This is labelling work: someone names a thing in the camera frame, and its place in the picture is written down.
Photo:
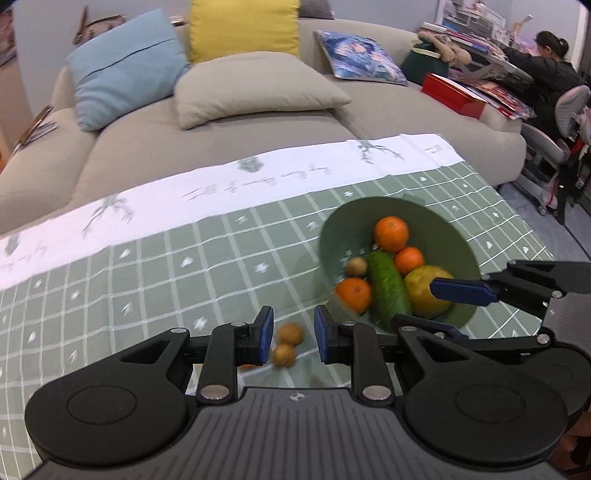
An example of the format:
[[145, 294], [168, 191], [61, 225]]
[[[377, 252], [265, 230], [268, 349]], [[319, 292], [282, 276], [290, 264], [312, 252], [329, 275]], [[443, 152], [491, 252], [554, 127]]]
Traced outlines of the grey office chair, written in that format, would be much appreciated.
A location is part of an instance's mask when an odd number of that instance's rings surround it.
[[525, 124], [522, 136], [527, 154], [516, 186], [537, 205], [542, 215], [551, 213], [565, 223], [566, 206], [578, 201], [590, 180], [582, 179], [590, 161], [590, 89], [577, 86], [562, 95], [555, 108], [558, 138]]

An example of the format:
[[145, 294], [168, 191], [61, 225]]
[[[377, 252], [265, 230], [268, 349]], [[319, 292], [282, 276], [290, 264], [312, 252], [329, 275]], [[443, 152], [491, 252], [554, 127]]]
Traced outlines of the green cucumber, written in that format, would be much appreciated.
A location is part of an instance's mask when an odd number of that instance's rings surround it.
[[392, 320], [397, 315], [410, 315], [412, 303], [404, 280], [387, 252], [376, 250], [369, 254], [368, 278], [372, 287], [370, 319], [391, 332]]

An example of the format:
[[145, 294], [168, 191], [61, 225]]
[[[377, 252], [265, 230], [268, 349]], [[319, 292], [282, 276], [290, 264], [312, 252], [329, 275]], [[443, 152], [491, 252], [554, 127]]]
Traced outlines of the seated person in black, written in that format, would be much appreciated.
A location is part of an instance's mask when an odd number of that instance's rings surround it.
[[555, 118], [558, 99], [571, 89], [584, 85], [585, 81], [566, 60], [569, 50], [566, 39], [550, 31], [541, 31], [536, 35], [535, 43], [537, 56], [511, 47], [503, 48], [507, 60], [533, 79], [529, 85], [515, 85], [509, 90], [534, 110], [535, 117], [529, 123], [557, 140], [561, 137]]

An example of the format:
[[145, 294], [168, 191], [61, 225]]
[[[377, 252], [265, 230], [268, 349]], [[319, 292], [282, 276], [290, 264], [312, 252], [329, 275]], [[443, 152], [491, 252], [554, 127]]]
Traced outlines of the brown longan in bowl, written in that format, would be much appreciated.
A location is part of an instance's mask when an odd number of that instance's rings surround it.
[[353, 257], [345, 267], [348, 277], [365, 278], [368, 272], [367, 260], [363, 257]]

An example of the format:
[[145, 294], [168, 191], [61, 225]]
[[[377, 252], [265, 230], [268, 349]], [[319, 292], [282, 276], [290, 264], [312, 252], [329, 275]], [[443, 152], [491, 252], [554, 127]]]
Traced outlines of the brown longan lower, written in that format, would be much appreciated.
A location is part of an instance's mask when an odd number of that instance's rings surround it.
[[271, 352], [271, 360], [277, 368], [290, 368], [297, 359], [296, 348], [290, 344], [278, 344]]

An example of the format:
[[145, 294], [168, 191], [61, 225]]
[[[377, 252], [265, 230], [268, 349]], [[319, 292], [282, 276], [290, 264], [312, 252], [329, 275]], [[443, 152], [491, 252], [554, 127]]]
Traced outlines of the light blue cushion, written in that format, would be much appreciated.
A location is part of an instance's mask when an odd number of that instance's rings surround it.
[[79, 128], [94, 132], [173, 94], [190, 67], [169, 18], [156, 9], [93, 38], [66, 58]]

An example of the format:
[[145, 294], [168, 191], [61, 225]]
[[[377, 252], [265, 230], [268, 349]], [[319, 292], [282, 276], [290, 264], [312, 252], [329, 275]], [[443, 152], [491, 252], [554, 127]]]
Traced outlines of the blue patterned cushion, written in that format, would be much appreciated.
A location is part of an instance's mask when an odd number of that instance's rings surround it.
[[339, 80], [408, 85], [401, 68], [373, 39], [325, 30], [315, 31], [315, 39]]

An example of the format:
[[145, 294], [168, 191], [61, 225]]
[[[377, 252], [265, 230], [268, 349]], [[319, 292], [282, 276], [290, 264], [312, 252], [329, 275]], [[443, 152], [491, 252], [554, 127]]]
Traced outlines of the magazines pile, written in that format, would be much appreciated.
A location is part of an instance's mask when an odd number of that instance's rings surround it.
[[459, 83], [511, 120], [529, 120], [536, 117], [533, 108], [495, 82], [479, 79], [460, 79]]

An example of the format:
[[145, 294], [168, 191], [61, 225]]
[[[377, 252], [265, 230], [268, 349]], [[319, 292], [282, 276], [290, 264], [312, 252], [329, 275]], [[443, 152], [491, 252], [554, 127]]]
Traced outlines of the orange mandarin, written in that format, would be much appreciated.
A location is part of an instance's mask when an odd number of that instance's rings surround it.
[[394, 256], [394, 265], [399, 273], [405, 277], [413, 270], [425, 265], [425, 258], [422, 251], [416, 247], [408, 246]]
[[399, 217], [384, 217], [374, 227], [375, 243], [386, 252], [398, 253], [406, 247], [409, 238], [408, 225]]
[[362, 315], [372, 303], [372, 288], [365, 279], [349, 277], [335, 286], [335, 294], [341, 298], [353, 312]]

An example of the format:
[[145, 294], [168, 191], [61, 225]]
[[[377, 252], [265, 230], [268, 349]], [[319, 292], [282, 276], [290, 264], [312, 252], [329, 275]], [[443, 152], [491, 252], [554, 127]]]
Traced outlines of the dark green bag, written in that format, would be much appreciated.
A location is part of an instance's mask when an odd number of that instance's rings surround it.
[[428, 74], [448, 77], [450, 67], [442, 60], [441, 53], [432, 42], [418, 40], [405, 58], [401, 70], [410, 82], [422, 85]]

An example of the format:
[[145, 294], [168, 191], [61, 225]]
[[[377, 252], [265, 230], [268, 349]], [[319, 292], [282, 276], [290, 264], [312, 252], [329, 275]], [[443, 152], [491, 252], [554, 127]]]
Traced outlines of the beige sofa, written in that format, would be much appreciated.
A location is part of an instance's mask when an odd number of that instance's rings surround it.
[[515, 180], [523, 168], [521, 122], [492, 107], [473, 119], [413, 84], [345, 80], [339, 87], [351, 101], [329, 111], [256, 113], [184, 130], [173, 101], [164, 99], [85, 133], [75, 119], [71, 75], [62, 70], [51, 98], [56, 129], [18, 152], [2, 172], [1, 230], [20, 230], [193, 169], [312, 144], [436, 133], [491, 185]]

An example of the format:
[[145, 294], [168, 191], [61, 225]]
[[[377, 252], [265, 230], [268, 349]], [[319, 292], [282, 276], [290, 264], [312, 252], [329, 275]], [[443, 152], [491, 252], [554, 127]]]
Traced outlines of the plush toy beige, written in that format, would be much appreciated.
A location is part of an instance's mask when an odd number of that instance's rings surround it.
[[441, 54], [441, 59], [450, 66], [467, 66], [472, 62], [471, 54], [454, 43], [448, 36], [421, 30], [418, 37], [422, 41], [431, 42]]

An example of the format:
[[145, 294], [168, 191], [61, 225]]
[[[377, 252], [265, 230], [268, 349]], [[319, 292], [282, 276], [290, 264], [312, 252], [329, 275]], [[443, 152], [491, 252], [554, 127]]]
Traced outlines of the green grid tablecloth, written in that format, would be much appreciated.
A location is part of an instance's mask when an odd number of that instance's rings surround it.
[[164, 330], [207, 334], [263, 305], [312, 332], [331, 288], [318, 242], [339, 205], [412, 200], [482, 272], [548, 260], [533, 229], [442, 137], [276, 150], [110, 195], [1, 241], [1, 475], [38, 456], [24, 409], [43, 384]]

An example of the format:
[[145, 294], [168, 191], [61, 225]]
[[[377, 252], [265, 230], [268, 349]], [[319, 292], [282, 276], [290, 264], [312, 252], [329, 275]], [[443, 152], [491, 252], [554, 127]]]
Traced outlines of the beige cushion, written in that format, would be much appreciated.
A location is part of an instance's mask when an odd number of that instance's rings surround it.
[[287, 53], [253, 52], [198, 63], [174, 88], [181, 129], [218, 119], [266, 112], [321, 111], [352, 99]]

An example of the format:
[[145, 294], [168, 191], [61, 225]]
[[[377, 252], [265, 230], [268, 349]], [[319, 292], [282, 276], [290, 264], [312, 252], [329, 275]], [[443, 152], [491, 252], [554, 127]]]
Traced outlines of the yellow pear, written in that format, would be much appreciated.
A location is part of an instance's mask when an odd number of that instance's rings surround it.
[[454, 279], [454, 276], [441, 267], [424, 265], [414, 269], [404, 278], [415, 316], [435, 319], [452, 306], [450, 301], [440, 300], [432, 294], [430, 285], [437, 278]]

